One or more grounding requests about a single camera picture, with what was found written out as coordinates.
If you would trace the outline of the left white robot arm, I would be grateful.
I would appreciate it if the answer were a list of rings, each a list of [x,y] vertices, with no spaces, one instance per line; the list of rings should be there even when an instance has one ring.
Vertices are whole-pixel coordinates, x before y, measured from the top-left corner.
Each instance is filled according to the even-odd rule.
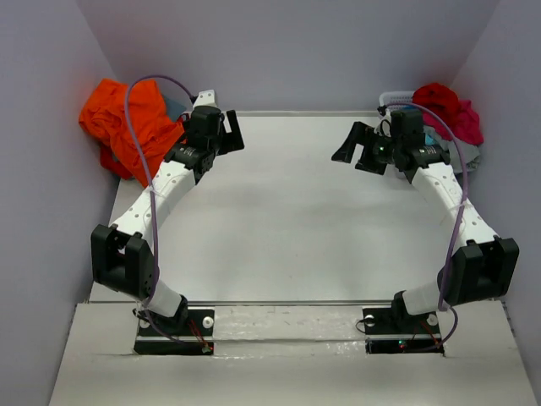
[[[188,301],[161,280],[156,262],[159,228],[212,169],[217,156],[244,148],[233,110],[196,107],[184,125],[184,134],[136,201],[111,225],[96,226],[90,236],[94,282],[139,302],[147,322],[170,334],[186,327]]]

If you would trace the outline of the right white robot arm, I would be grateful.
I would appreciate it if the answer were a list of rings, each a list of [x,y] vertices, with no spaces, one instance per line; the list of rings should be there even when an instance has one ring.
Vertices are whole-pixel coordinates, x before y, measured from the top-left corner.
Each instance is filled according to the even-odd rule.
[[[458,305],[505,296],[519,256],[512,238],[503,239],[481,217],[468,198],[466,181],[458,181],[449,154],[425,140],[418,109],[395,110],[390,133],[356,122],[333,154],[349,163],[357,146],[357,170],[382,175],[389,166],[403,173],[426,202],[434,206],[451,240],[445,263],[433,282],[395,294],[385,320],[400,332],[419,323],[420,316]]]

